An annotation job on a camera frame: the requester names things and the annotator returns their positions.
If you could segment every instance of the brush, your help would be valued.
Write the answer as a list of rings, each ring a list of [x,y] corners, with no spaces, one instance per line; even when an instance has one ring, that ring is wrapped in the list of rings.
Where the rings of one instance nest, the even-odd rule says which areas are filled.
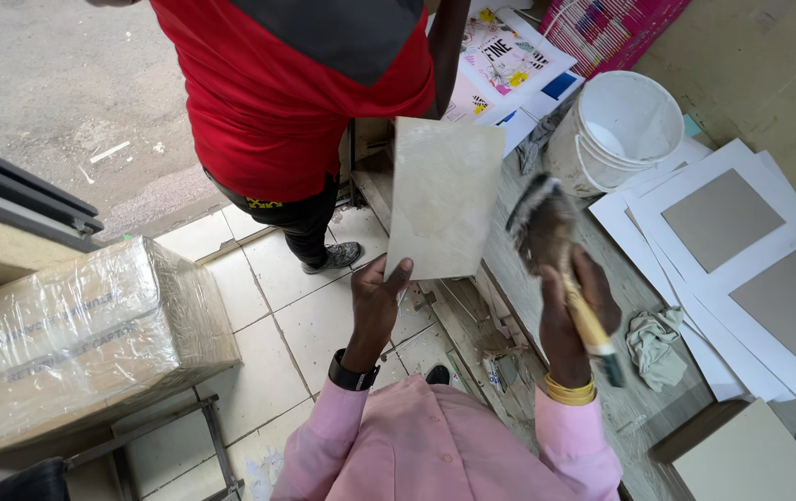
[[[515,250],[528,273],[543,276],[546,266],[559,272],[564,283],[565,304],[586,351],[602,362],[612,386],[624,386],[623,371],[611,338],[584,299],[571,268],[577,216],[568,196],[561,190],[561,181],[548,174],[534,176],[509,215],[506,231],[512,235]]]

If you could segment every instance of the white bucket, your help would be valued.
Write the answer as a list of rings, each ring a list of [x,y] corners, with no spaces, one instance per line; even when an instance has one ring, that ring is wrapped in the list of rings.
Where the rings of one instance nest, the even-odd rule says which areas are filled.
[[[611,193],[675,152],[683,132],[679,105],[664,87],[631,71],[606,71],[586,83],[549,139],[543,165],[570,195]]]

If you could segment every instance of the pink shirt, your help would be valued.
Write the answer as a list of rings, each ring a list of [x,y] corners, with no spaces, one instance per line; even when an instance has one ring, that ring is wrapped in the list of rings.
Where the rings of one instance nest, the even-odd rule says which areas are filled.
[[[618,499],[598,398],[563,405],[537,389],[535,416],[539,458],[478,400],[420,374],[369,397],[327,378],[271,499]]]

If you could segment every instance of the red shirt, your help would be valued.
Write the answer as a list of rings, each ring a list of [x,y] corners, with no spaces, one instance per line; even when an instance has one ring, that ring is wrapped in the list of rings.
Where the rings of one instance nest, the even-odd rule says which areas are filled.
[[[320,193],[326,172],[338,178],[350,117],[421,116],[434,100],[425,9],[387,71],[366,86],[293,49],[228,0],[151,5],[187,80],[197,156],[241,195],[296,201]]]

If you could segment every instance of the cardboard box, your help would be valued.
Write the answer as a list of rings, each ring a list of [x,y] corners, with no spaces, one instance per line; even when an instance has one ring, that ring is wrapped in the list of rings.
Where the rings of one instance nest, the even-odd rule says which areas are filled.
[[[109,424],[239,361],[214,278],[136,238],[0,287],[0,450]]]
[[[651,453],[695,499],[796,501],[796,441],[761,398],[710,405]]]

